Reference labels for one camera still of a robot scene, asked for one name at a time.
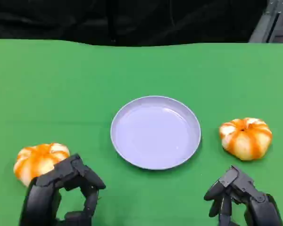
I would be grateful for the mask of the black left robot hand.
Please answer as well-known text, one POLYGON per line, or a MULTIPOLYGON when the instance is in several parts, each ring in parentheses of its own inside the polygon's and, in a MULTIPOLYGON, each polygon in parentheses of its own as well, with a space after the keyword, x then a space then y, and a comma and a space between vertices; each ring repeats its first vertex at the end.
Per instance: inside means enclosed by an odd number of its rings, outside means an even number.
POLYGON ((54 169, 35 177, 29 184, 23 203, 19 225, 21 226, 90 226, 99 191, 105 189, 101 178, 78 154, 74 154, 54 165, 54 169), (85 197, 82 211, 65 214, 57 218, 61 202, 60 189, 71 191, 80 188, 85 197))

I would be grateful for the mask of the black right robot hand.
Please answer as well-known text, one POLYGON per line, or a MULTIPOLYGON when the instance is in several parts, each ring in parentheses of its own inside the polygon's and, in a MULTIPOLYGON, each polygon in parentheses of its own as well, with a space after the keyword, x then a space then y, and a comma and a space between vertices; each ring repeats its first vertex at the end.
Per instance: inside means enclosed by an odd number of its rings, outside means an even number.
POLYGON ((218 216, 219 226, 236 226, 232 203, 244 204, 244 218, 249 226, 282 226, 283 221, 272 195, 256 189, 254 180, 236 166, 230 166, 205 193, 204 200, 213 201, 209 217, 218 216))

